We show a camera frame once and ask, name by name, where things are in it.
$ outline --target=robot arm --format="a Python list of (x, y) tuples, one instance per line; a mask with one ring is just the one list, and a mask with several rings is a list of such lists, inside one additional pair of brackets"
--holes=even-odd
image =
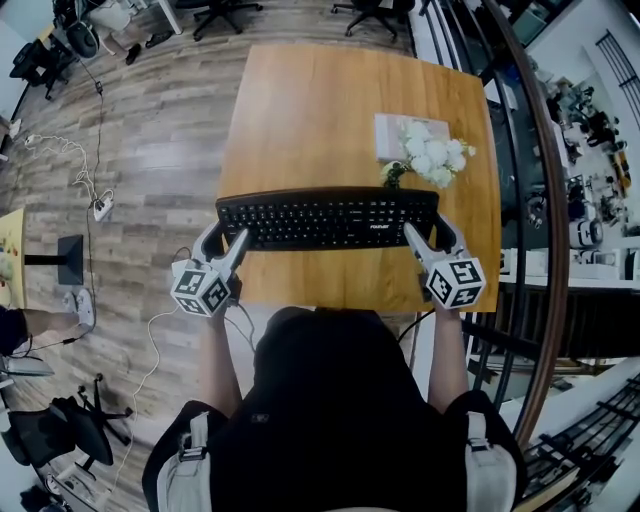
[(214, 316), (228, 300), (238, 300), (242, 282), (235, 271), (249, 247), (249, 231), (242, 230), (224, 252), (222, 226), (209, 225), (196, 239), (191, 259), (172, 265), (171, 296), (186, 313)]
[(472, 258), (460, 230), (444, 215), (437, 215), (436, 248), (410, 223), (404, 234), (424, 273), (420, 286), (425, 300), (437, 300), (446, 309), (472, 306), (487, 282), (478, 258)]

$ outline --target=person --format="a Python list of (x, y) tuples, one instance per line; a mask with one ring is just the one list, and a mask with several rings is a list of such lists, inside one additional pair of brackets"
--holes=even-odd
[(0, 143), (5, 135), (8, 135), (11, 140), (15, 139), (20, 132), (20, 125), (22, 119), (16, 119), (13, 122), (7, 121), (4, 117), (0, 116)]
[[(470, 411), (484, 414), (488, 441), (515, 462), (505, 496), (522, 495), (526, 472), (514, 437), (487, 395), (469, 391), (458, 311), (436, 306), (428, 403), (397, 340), (372, 312), (278, 311), (257, 345), (254, 385), (244, 399), (224, 311), (203, 320), (200, 351), (200, 399), (184, 406), (143, 472), (152, 512), (405, 511), (443, 500), (447, 510), (465, 510)], [(202, 418), (211, 508), (206, 496), (201, 507), (172, 487), (193, 474), (172, 464), (189, 462), (187, 434)]]
[[(171, 31), (150, 35), (131, 21), (131, 16), (117, 0), (80, 0), (84, 2), (85, 15), (96, 29), (100, 41), (112, 55), (124, 57), (127, 65), (135, 62), (142, 51), (141, 41), (146, 48), (163, 43), (172, 35)], [(137, 41), (131, 48), (125, 50), (114, 38), (114, 33), (124, 32), (129, 38)]]
[(0, 354), (10, 356), (23, 343), (47, 331), (78, 337), (93, 327), (95, 314), (88, 290), (81, 289), (77, 296), (67, 292), (63, 303), (64, 313), (0, 306)]

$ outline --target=white flower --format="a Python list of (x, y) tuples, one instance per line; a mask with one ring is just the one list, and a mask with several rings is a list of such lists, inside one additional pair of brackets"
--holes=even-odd
[(447, 151), (449, 153), (449, 158), (455, 155), (461, 155), (463, 151), (462, 144), (458, 139), (451, 139), (447, 142)]
[(450, 155), (447, 163), (451, 167), (453, 167), (454, 171), (461, 171), (467, 165), (467, 159), (464, 157), (464, 155)]
[(447, 146), (439, 140), (430, 140), (426, 144), (427, 155), (431, 158), (434, 166), (440, 167), (447, 161)]
[(409, 139), (404, 147), (407, 149), (407, 153), (409, 153), (409, 156), (413, 158), (422, 156), (427, 152), (427, 146), (424, 140), (417, 137)]
[(428, 180), (439, 188), (447, 188), (453, 180), (453, 174), (446, 167), (436, 167), (429, 174)]
[(407, 137), (409, 139), (431, 140), (433, 135), (431, 135), (429, 128), (427, 128), (424, 123), (412, 121), (409, 123), (409, 126), (407, 126)]
[(427, 179), (427, 177), (429, 176), (429, 172), (433, 167), (433, 162), (431, 161), (431, 158), (429, 158), (427, 155), (422, 155), (411, 160), (411, 167), (420, 176)]

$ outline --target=backpack strap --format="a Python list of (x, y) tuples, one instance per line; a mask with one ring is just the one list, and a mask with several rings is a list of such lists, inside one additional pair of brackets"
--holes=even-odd
[[(202, 413), (191, 420), (191, 432), (183, 439), (180, 451), (164, 463), (158, 474), (160, 512), (212, 512), (208, 415)], [(185, 448), (189, 440), (190, 447)]]
[(502, 446), (489, 443), (484, 414), (468, 412), (467, 416), (467, 510), (508, 512), (516, 494), (516, 463)]

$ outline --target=table leg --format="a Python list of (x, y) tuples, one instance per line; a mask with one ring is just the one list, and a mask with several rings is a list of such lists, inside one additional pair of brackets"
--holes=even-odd
[(58, 283), (81, 285), (84, 283), (84, 249), (82, 235), (58, 239), (58, 254), (25, 254), (25, 265), (55, 265), (58, 267)]
[(171, 28), (173, 28), (173, 31), (176, 34), (182, 34), (182, 27), (180, 26), (180, 23), (176, 18), (176, 13), (173, 12), (173, 7), (171, 7), (169, 0), (158, 0), (158, 3), (160, 4), (160, 7), (162, 7), (162, 10), (164, 11), (164, 15), (169, 20), (169, 23), (171, 24)]

